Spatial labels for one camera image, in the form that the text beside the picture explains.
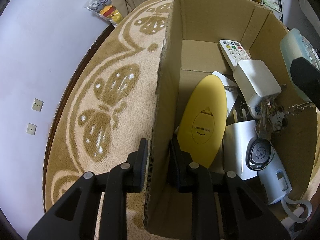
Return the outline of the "light blue cylinder device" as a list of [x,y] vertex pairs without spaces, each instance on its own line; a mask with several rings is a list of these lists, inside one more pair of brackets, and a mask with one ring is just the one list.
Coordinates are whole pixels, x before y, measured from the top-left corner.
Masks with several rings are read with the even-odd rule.
[[[258,171],[259,179],[265,188],[267,195],[267,205],[273,205],[281,202],[283,210],[296,223],[304,223],[312,213],[312,204],[308,200],[292,200],[289,198],[289,193],[292,191],[292,186],[285,168],[273,146],[271,146],[273,154],[270,163],[261,171]],[[307,210],[305,218],[300,218],[295,215],[288,205],[304,205]]]

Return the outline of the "white square power adapter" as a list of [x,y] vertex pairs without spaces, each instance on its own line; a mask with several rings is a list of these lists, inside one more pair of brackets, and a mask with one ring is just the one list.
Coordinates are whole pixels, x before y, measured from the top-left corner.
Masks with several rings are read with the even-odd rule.
[[261,60],[239,61],[233,77],[250,108],[266,99],[275,99],[281,93],[276,78]]

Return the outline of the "black car key fob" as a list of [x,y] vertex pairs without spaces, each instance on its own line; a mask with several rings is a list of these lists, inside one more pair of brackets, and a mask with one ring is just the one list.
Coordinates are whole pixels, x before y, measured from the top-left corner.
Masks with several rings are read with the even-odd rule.
[[253,140],[246,153],[246,165],[250,170],[263,170],[271,160],[271,143],[267,139]]

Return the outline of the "white TV remote coloured buttons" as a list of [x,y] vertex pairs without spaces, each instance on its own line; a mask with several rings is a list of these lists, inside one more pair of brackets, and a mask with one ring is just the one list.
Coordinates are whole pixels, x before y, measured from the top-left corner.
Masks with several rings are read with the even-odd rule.
[[[233,73],[239,61],[252,60],[239,42],[232,40],[220,40],[219,45]],[[250,108],[248,105],[247,107],[250,115],[254,119],[258,120],[261,118],[261,103],[255,108]]]

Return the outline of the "white wall remote holder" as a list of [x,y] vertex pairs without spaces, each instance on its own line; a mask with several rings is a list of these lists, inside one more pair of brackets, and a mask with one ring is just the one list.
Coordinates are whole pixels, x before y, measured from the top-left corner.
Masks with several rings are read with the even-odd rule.
[[242,180],[248,180],[258,175],[246,164],[248,148],[257,139],[255,121],[239,121],[236,109],[232,113],[234,122],[226,126],[223,137],[224,169],[226,173],[232,171]]

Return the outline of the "yellow oval banana gadget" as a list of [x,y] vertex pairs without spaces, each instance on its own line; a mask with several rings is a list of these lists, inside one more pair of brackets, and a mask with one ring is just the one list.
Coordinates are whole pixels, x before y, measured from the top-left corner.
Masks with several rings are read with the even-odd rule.
[[177,133],[180,149],[209,168],[220,148],[226,118],[224,85],[217,76],[208,75],[197,84],[185,107]]

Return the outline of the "brown cardboard box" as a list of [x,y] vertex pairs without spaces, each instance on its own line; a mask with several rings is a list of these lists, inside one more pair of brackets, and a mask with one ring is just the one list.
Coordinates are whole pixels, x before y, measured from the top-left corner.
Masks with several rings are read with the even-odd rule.
[[149,233],[191,239],[191,194],[180,194],[167,179],[168,143],[195,86],[214,71],[232,73],[218,46],[235,40],[263,61],[285,88],[276,102],[301,102],[280,52],[287,28],[273,12],[249,0],[173,0],[165,32],[156,89],[144,225]]

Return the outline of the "beige patterned blanket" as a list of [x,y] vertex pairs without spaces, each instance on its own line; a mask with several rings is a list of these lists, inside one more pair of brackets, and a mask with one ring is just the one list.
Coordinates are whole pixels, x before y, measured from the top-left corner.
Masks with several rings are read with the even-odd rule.
[[[151,139],[159,63],[173,0],[139,5],[110,33],[66,102],[49,152],[44,204],[48,211],[80,176],[108,172]],[[144,225],[145,192],[127,197],[129,239],[163,239]]]

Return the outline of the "bag of plush toys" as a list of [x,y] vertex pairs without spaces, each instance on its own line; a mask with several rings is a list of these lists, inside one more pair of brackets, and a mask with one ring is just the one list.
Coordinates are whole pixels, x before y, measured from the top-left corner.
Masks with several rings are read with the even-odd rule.
[[123,16],[112,3],[112,0],[88,0],[84,8],[116,27]]

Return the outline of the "lower wall socket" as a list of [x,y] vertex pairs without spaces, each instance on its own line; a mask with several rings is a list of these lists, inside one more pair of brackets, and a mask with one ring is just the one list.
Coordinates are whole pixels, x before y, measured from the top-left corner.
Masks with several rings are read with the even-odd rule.
[[35,135],[37,126],[35,124],[28,123],[26,132],[30,135]]

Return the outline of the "wall socket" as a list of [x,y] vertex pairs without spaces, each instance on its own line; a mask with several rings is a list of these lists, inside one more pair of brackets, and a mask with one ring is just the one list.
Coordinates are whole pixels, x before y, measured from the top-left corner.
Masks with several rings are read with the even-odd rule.
[[42,106],[43,106],[43,101],[35,98],[31,109],[34,111],[40,112],[42,110]]
[[26,132],[30,135],[35,135],[37,126],[35,124],[28,123]]

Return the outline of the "upper wall socket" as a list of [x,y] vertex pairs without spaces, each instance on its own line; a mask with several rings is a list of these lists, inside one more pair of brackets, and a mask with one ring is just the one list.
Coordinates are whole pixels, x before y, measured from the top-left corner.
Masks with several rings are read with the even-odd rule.
[[31,109],[34,111],[40,112],[42,110],[42,106],[43,106],[43,101],[35,98]]

